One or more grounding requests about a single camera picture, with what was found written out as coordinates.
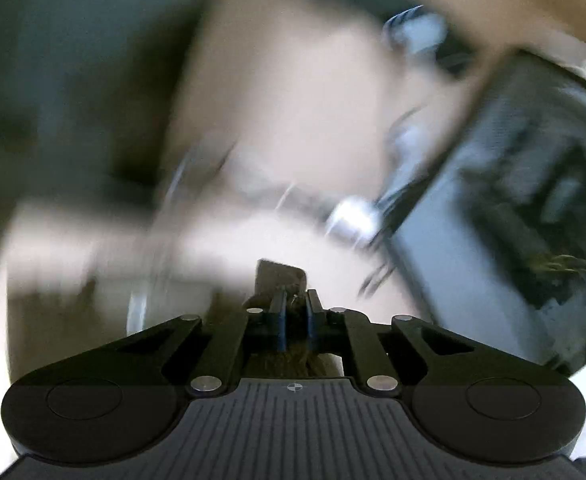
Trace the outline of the brown polka dot dress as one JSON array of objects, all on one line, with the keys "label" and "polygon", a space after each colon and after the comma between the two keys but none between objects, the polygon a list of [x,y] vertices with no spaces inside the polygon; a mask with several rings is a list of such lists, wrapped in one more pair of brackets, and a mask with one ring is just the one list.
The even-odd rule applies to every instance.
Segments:
[{"label": "brown polka dot dress", "polygon": [[238,313],[249,315],[241,350],[241,374],[272,379],[340,377],[341,359],[311,348],[307,318],[307,276],[295,266],[261,259],[253,292],[221,290],[205,324],[216,328]]}]

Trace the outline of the white glass-panel computer case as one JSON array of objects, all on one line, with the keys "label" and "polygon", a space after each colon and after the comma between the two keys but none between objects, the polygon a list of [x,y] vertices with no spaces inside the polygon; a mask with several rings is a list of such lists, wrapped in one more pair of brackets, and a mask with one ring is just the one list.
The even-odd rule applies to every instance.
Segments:
[{"label": "white glass-panel computer case", "polygon": [[401,180],[386,244],[420,313],[573,375],[586,365],[586,78],[502,58],[442,154]]}]

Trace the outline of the black curved monitor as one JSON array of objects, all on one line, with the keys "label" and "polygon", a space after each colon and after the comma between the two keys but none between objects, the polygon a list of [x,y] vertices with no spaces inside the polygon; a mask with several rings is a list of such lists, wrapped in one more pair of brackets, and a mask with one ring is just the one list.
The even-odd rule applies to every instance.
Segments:
[{"label": "black curved monitor", "polygon": [[206,0],[0,0],[0,241],[25,197],[148,209]]}]

